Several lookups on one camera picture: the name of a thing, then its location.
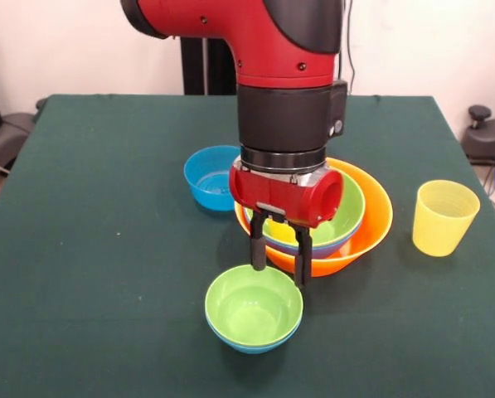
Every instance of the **yellow cup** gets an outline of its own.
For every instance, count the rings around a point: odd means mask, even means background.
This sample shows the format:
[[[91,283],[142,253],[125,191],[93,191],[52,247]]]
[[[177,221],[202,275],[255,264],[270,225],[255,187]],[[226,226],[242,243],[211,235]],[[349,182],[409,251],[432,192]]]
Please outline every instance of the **yellow cup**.
[[[445,180],[425,183],[417,192],[413,243],[434,257],[452,254],[479,207],[478,196],[464,185]]]

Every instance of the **orange bowl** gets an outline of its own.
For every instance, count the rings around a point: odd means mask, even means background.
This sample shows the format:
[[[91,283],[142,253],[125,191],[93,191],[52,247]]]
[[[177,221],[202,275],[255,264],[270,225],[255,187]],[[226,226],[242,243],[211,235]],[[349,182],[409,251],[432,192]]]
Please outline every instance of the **orange bowl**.
[[[335,254],[326,259],[312,260],[312,275],[326,276],[335,274],[355,259],[374,249],[386,237],[393,222],[393,206],[386,190],[370,174],[359,167],[341,160],[327,158],[330,167],[338,168],[354,178],[365,196],[365,215],[362,226],[356,234]],[[243,230],[250,233],[250,226],[245,219],[243,208],[235,203],[235,213]],[[266,246],[269,259],[284,271],[293,273],[295,258]]]

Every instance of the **bowl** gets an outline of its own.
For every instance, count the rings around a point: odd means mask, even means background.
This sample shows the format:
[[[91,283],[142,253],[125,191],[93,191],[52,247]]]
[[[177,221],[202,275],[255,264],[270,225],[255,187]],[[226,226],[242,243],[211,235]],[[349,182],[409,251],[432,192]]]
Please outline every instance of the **bowl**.
[[[338,170],[343,177],[343,196],[336,215],[310,230],[313,241],[312,257],[324,259],[337,252],[357,232],[365,214],[366,201],[363,191],[354,178]],[[251,209],[244,209],[247,222],[252,217]],[[296,255],[298,243],[292,227],[267,220],[264,223],[267,245],[288,255]]]
[[[297,329],[298,329],[298,326],[300,324],[300,321],[301,320],[298,321],[298,324],[295,327],[295,329],[292,330],[291,333],[288,336],[284,337],[282,340],[279,340],[279,341],[277,341],[276,343],[273,343],[273,344],[269,344],[268,346],[259,346],[259,347],[249,347],[249,346],[242,346],[240,344],[235,344],[235,343],[227,340],[223,336],[221,336],[212,327],[212,325],[210,324],[210,322],[208,322],[208,324],[209,324],[211,330],[220,338],[220,340],[222,340],[228,346],[234,348],[236,351],[243,352],[244,354],[256,355],[256,354],[263,354],[263,353],[265,353],[267,351],[274,350],[276,347],[281,346],[282,344],[284,344],[285,342],[287,342],[295,334],[295,332],[297,332]]]
[[[240,265],[212,282],[206,291],[205,315],[211,330],[234,349],[267,352],[297,329],[303,296],[278,269],[255,271],[251,265]]]
[[[341,249],[326,259],[312,260],[312,276],[325,276],[338,272],[355,259],[374,249],[387,236],[393,220],[391,199],[381,184],[370,174],[350,163],[327,159],[330,167],[346,172],[354,178],[363,190],[366,210],[362,225],[356,234]],[[242,206],[235,204],[236,218],[243,230],[249,234],[249,223],[245,219]],[[279,268],[294,272],[294,257],[266,246],[269,259]]]
[[[229,172],[238,156],[239,148],[220,145],[204,148],[189,157],[184,165],[184,177],[201,206],[213,211],[234,210]]]

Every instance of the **green tablecloth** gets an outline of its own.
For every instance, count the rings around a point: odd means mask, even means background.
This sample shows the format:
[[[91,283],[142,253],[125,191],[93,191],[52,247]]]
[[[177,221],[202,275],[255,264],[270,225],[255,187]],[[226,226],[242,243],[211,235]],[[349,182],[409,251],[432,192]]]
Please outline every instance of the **green tablecloth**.
[[[50,98],[0,197],[0,396],[495,396],[495,212],[431,98],[349,99],[329,154],[384,185],[391,233],[315,279],[295,337],[258,357],[203,310],[208,284],[248,262],[247,237],[182,174],[236,142],[232,97]],[[482,199],[438,260],[410,241],[433,178]]]

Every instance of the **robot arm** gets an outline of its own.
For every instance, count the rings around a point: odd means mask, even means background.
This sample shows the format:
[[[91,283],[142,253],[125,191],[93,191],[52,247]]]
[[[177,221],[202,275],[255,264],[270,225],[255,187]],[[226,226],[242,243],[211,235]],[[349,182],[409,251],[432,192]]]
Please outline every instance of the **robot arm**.
[[[265,265],[262,225],[271,216],[296,231],[295,280],[311,274],[308,228],[331,219],[342,177],[325,165],[327,141],[342,132],[347,85],[333,82],[342,0],[121,0],[149,36],[222,38],[238,83],[241,156],[231,192],[252,208],[251,260]]]

